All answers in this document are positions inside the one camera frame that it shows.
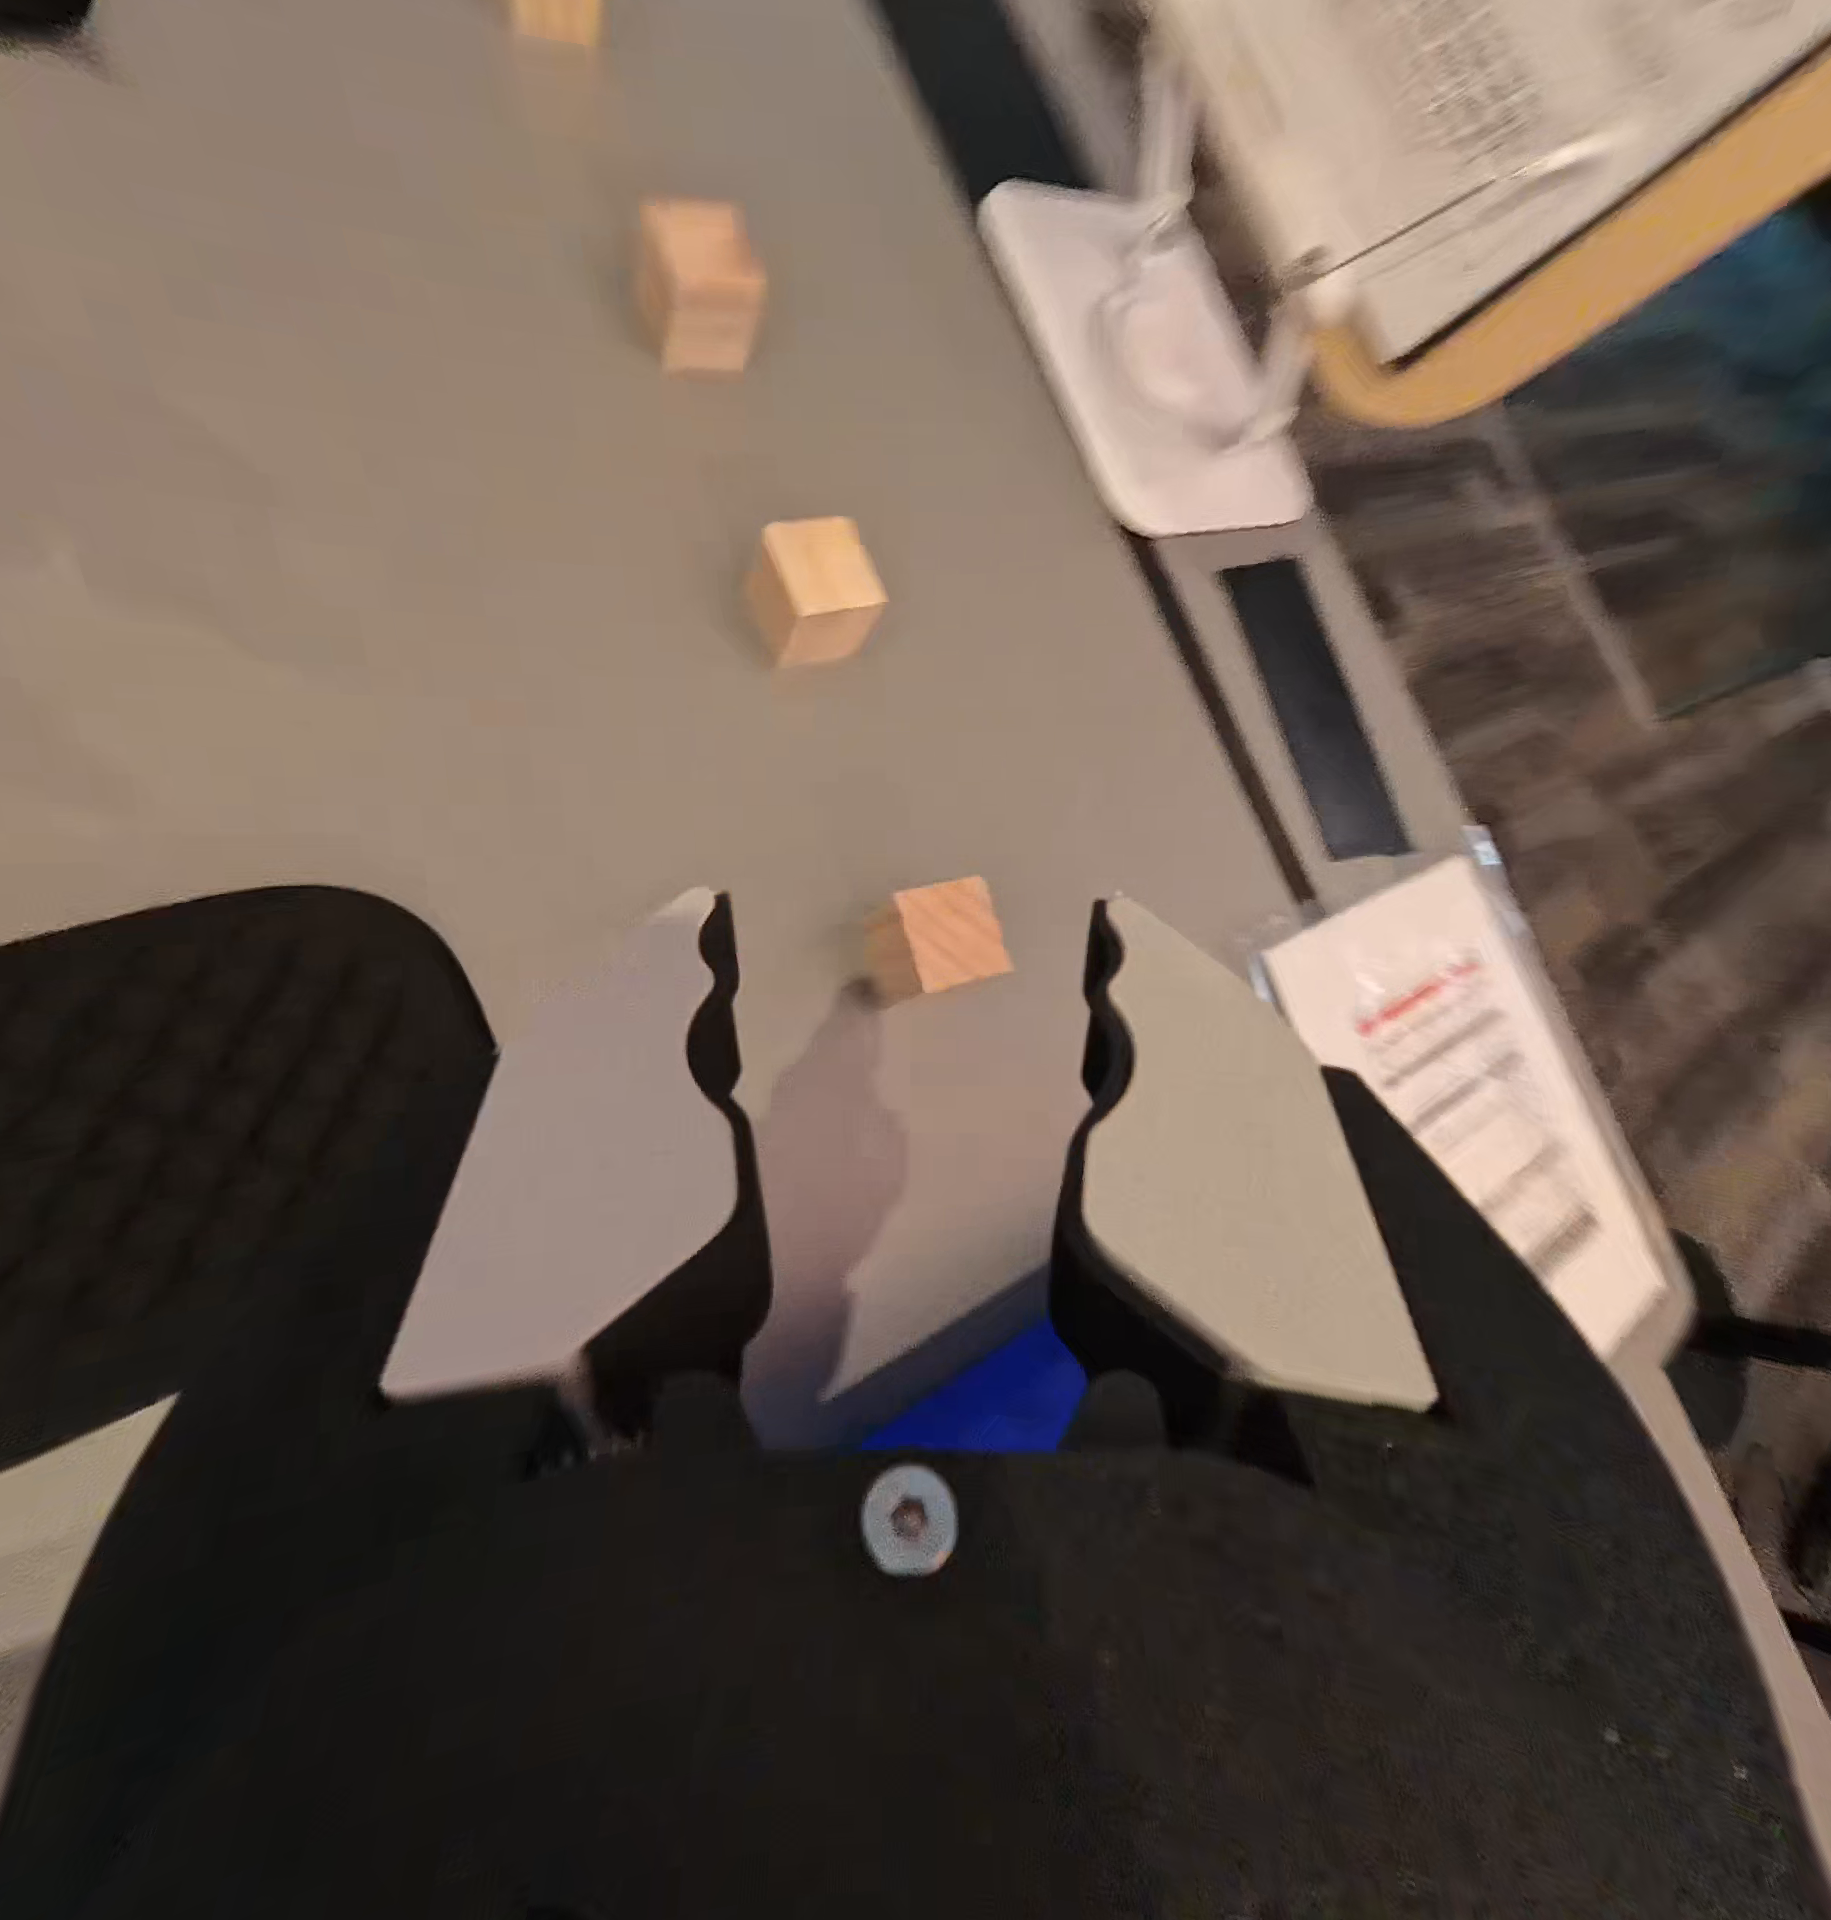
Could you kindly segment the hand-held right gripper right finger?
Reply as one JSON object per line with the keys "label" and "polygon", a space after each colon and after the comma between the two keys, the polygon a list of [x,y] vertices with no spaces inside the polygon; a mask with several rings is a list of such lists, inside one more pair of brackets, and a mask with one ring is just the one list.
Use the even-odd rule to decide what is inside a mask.
{"label": "hand-held right gripper right finger", "polygon": [[1428,1415],[1440,1388],[1324,1068],[1238,972],[1132,899],[1092,909],[1088,1111],[1052,1237],[1050,1314],[1092,1380],[1164,1428],[1256,1397]]}

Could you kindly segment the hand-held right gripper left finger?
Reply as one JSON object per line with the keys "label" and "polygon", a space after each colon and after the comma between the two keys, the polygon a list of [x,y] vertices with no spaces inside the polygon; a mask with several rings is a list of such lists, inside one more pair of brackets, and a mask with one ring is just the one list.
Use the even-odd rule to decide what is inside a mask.
{"label": "hand-held right gripper left finger", "polygon": [[554,1387],[642,1421],[738,1387],[774,1302],[736,1101],[734,903],[684,890],[502,1046],[383,1368],[399,1404]]}

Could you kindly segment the blue plastic bin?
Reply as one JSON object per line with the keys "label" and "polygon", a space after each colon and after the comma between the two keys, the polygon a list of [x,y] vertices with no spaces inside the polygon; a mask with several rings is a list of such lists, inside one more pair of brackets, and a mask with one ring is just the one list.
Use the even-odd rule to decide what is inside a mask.
{"label": "blue plastic bin", "polygon": [[1086,1391],[1084,1366],[1052,1324],[1040,1320],[854,1446],[874,1455],[1052,1455]]}

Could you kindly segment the acrylic paper sign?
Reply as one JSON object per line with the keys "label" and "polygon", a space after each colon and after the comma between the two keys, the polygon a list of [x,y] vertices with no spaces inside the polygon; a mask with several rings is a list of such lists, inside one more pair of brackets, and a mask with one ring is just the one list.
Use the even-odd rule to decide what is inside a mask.
{"label": "acrylic paper sign", "polygon": [[1356,1075],[1504,1237],[1600,1360],[1670,1353],[1694,1293],[1492,843],[1274,940],[1252,970],[1316,1058]]}

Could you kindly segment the printed instruction sheet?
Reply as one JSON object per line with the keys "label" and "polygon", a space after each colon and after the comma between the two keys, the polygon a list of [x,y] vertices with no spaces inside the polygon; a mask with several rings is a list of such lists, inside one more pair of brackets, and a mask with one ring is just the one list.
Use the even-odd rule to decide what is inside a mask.
{"label": "printed instruction sheet", "polygon": [[1831,2],[1166,5],[1288,259],[1428,351],[1831,42]]}

